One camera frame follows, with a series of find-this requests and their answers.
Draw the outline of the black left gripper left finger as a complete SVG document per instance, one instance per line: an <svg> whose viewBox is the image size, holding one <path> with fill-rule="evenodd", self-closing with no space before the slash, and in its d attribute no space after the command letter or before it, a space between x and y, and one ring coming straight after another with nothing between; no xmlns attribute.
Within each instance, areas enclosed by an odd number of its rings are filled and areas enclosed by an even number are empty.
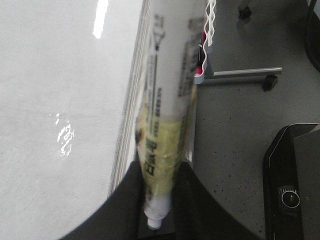
<svg viewBox="0 0 320 240"><path fill-rule="evenodd" d="M102 206L62 239L136 240L143 193L141 166L138 161L133 161L116 190Z"/></svg>

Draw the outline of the black robot base unit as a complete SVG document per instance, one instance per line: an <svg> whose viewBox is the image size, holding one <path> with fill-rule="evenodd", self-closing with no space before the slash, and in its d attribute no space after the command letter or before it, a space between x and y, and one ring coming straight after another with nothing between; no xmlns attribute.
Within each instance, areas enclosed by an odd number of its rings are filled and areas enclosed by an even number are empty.
<svg viewBox="0 0 320 240"><path fill-rule="evenodd" d="M310 133L316 126L295 123L283 127L265 153L262 176L267 240L304 239L294 138Z"/></svg>

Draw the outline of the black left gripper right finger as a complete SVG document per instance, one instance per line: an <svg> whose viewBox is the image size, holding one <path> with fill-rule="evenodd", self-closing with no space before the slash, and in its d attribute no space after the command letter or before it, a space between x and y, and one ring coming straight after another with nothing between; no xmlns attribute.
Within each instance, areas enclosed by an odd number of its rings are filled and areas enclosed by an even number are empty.
<svg viewBox="0 0 320 240"><path fill-rule="evenodd" d="M206 190L186 162L180 164L172 192L178 240L258 240Z"/></svg>

